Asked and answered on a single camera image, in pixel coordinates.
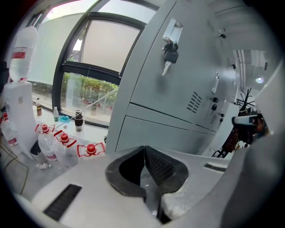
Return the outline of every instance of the cabinet door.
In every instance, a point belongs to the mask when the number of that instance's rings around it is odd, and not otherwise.
[[[191,123],[210,125],[210,98],[216,72],[220,72],[219,91],[226,90],[227,83],[223,81],[227,78],[215,44],[219,34],[214,34],[207,23],[209,13],[203,1],[176,2],[150,49],[131,103]],[[178,42],[179,57],[162,76],[165,64],[162,48],[166,44],[163,35],[171,19],[183,26]]]

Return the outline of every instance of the white countertop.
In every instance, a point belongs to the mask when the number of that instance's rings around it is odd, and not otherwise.
[[[48,126],[51,126],[55,124],[56,126],[62,124],[63,122],[54,122],[53,119],[53,114],[45,109],[42,110],[42,115],[38,116],[37,115],[37,109],[35,106],[33,106],[33,112],[35,116],[35,120],[38,124],[47,124]],[[70,120],[69,123],[65,123],[59,128],[56,129],[58,130],[63,130],[65,133],[68,134],[68,136],[73,136],[76,138],[78,141],[83,142],[83,143],[104,143],[104,136],[107,135],[108,129],[106,128],[101,128],[97,126],[92,126],[90,124],[84,124],[83,126],[83,131],[77,132],[75,130],[75,123],[74,120]]]

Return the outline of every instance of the light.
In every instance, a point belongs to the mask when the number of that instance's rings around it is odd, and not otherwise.
[[[261,84],[261,83],[263,83],[263,78],[262,78],[262,77],[258,77],[257,79],[255,79],[255,81],[256,81],[258,84]]]

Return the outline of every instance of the red bottle cap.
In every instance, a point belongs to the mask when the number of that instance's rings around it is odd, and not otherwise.
[[[42,130],[47,130],[47,129],[48,129],[48,126],[47,126],[46,124],[43,124],[43,125],[41,126],[41,128],[42,128]]]
[[[88,144],[87,145],[87,153],[92,155],[95,154],[95,146],[93,144]]]
[[[68,135],[66,134],[66,133],[63,133],[62,135],[61,135],[61,140],[62,141],[66,141],[68,139]]]

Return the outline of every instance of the window frame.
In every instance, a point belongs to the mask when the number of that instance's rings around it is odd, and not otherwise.
[[[68,113],[61,109],[61,87],[63,83],[63,77],[64,73],[77,73],[82,76],[87,76],[90,78],[98,79],[107,81],[116,85],[120,84],[123,72],[125,70],[126,64],[130,58],[130,55],[142,33],[144,30],[146,24],[119,14],[113,14],[108,12],[98,12],[99,9],[101,9],[109,0],[101,0],[97,2],[96,6],[91,7],[76,23],[74,28],[71,30],[69,36],[67,37],[66,42],[64,43],[61,53],[59,55],[59,59],[57,61],[57,66],[55,69],[54,77],[53,77],[53,90],[52,90],[52,105],[53,108],[57,107],[57,110],[59,114],[68,115]],[[90,24],[93,20],[100,20],[100,21],[107,21],[107,22],[113,22],[118,23],[122,25],[126,25],[129,27],[133,27],[135,29],[139,30],[139,33],[134,40],[131,49],[128,52],[128,55],[125,59],[125,62],[123,64],[121,72],[117,72],[114,70],[106,69],[104,67],[91,65],[87,63],[81,63],[81,62],[75,62],[75,61],[68,61],[68,57],[70,56],[72,49],[78,39],[78,36],[80,33],[86,28],[85,35],[83,37],[82,45],[84,45],[84,40],[86,38],[86,35],[88,33],[88,29],[90,27]],[[103,128],[108,128],[109,123],[101,122],[99,120],[92,120],[87,121],[85,120],[85,123],[99,126]]]

